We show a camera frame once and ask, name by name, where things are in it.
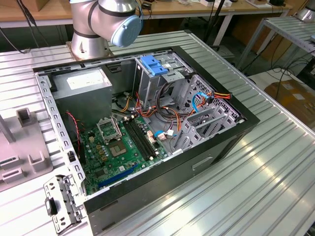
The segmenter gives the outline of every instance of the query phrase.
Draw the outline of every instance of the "workbench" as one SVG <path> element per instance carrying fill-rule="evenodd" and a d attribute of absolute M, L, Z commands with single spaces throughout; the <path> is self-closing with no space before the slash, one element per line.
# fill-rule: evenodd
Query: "workbench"
<path fill-rule="evenodd" d="M 184 31 L 144 35 L 115 55 L 181 46 L 259 119 L 228 156 L 205 172 L 147 205 L 104 235 L 304 235 L 315 221 L 315 133 L 259 90 L 215 51 Z M 62 45 L 0 54 L 0 115 L 34 111 L 54 170 L 0 192 L 0 232 L 55 235 L 44 204 L 43 184 L 66 174 L 62 153 L 32 67 L 72 62 Z M 85 219 L 67 236 L 89 236 Z"/>
<path fill-rule="evenodd" d="M 286 16 L 291 8 L 290 5 L 286 5 L 285 7 L 257 8 L 245 0 L 234 2 L 230 7 L 223 7 L 219 15 L 225 16 L 225 18 L 213 45 L 220 44 L 234 15 L 281 13 L 281 16 Z M 145 9 L 143 10 L 143 14 L 144 19 L 148 19 L 149 17 L 150 19 L 206 17 L 210 16 L 211 9 L 211 7 L 206 7 L 197 2 L 185 6 L 177 0 L 173 0 L 172 2 L 155 1 L 152 3 L 152 15 L 150 16 L 149 11 Z M 214 16 L 216 10 L 214 7 L 212 16 Z M 71 8 L 68 0 L 50 0 L 39 12 L 32 12 L 32 15 L 39 26 L 72 24 Z M 0 6 L 0 27 L 14 28 L 27 26 L 28 24 L 20 9 Z"/>
<path fill-rule="evenodd" d="M 237 64 L 238 69 L 240 69 L 243 65 L 246 57 L 248 56 L 248 53 L 251 51 L 254 43 L 256 42 L 264 27 L 271 29 L 271 32 L 266 37 L 257 54 L 259 54 L 259 52 L 261 52 L 268 45 L 268 42 L 272 39 L 274 34 L 277 33 L 295 45 L 294 50 L 288 57 L 289 61 L 286 63 L 286 65 L 289 65 L 289 63 L 294 59 L 294 56 L 299 48 L 303 49 L 307 53 L 312 54 L 313 56 L 315 55 L 315 43 L 311 41 L 311 36 L 315 34 L 315 22 L 305 23 L 294 16 L 266 18 L 261 20 L 259 26 L 255 30 L 245 50 L 243 51 Z"/>

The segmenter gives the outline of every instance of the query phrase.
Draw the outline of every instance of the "green motherboard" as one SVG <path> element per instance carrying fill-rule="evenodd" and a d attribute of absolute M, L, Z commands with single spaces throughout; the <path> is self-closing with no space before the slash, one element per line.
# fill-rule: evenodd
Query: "green motherboard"
<path fill-rule="evenodd" d="M 146 133 L 150 129 L 143 118 L 137 117 L 133 121 L 142 131 L 143 137 L 149 140 Z M 157 140 L 154 144 L 150 143 L 156 156 L 146 158 L 142 155 L 143 151 L 137 148 L 135 143 L 137 138 L 130 131 L 130 127 L 123 121 L 117 122 L 117 125 L 122 136 L 108 143 L 104 142 L 102 134 L 108 136 L 115 133 L 115 128 L 110 125 L 101 129 L 102 134 L 98 128 L 95 128 L 80 135 L 84 143 L 86 163 L 82 164 L 82 167 L 86 175 L 84 184 L 88 195 L 97 192 L 99 184 L 104 181 L 110 181 L 106 185 L 113 184 L 126 175 L 140 171 L 168 156 L 160 141 Z"/>

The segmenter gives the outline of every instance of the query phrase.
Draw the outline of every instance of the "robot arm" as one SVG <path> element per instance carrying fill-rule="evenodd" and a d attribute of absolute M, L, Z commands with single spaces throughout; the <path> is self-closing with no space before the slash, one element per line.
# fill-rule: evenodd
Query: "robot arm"
<path fill-rule="evenodd" d="M 296 17 L 304 22 L 315 20 L 315 0 L 309 0 L 305 7 L 296 14 Z"/>
<path fill-rule="evenodd" d="M 106 56 L 107 41 L 127 47 L 141 31 L 135 0 L 70 0 L 70 3 L 74 28 L 71 50 L 80 59 Z"/>

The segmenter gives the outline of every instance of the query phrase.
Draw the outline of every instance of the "open computer tower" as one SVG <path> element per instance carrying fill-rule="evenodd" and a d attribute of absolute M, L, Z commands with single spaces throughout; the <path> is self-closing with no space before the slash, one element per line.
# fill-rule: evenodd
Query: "open computer tower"
<path fill-rule="evenodd" d="M 259 122 L 180 47 L 34 69 L 68 166 L 44 184 L 57 234 L 98 235 L 222 160 Z"/>

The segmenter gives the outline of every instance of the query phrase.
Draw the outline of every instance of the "ribbed metal surface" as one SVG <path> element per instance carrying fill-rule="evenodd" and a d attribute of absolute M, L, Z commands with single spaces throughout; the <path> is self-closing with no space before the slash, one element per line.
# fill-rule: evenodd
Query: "ribbed metal surface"
<path fill-rule="evenodd" d="M 314 133 L 253 88 L 192 34 L 145 35 L 114 54 L 181 45 L 261 120 L 209 170 L 114 225 L 105 235 L 303 235 L 315 220 Z M 66 171 L 40 98 L 32 66 L 72 61 L 65 46 L 32 55 L 0 54 L 0 114 L 35 111 L 54 166 L 52 173 L 0 193 L 0 231 L 54 235 L 42 185 Z M 66 235 L 90 235 L 87 222 Z"/>
<path fill-rule="evenodd" d="M 315 43 L 310 40 L 315 34 L 315 23 L 304 23 L 291 16 L 269 18 L 264 24 L 303 50 L 307 52 L 315 50 Z"/>

